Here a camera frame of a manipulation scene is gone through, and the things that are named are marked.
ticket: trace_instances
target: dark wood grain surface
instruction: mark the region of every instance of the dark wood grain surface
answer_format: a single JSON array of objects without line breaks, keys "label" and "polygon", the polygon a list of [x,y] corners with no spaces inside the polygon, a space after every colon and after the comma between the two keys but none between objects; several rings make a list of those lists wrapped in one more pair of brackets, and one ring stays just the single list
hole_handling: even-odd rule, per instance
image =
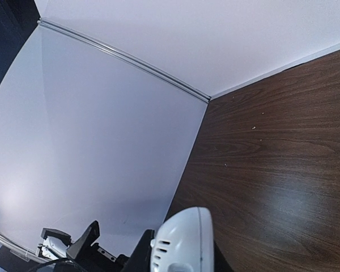
[{"label": "dark wood grain surface", "polygon": [[210,103],[169,215],[190,206],[235,271],[340,271],[340,51]]}]

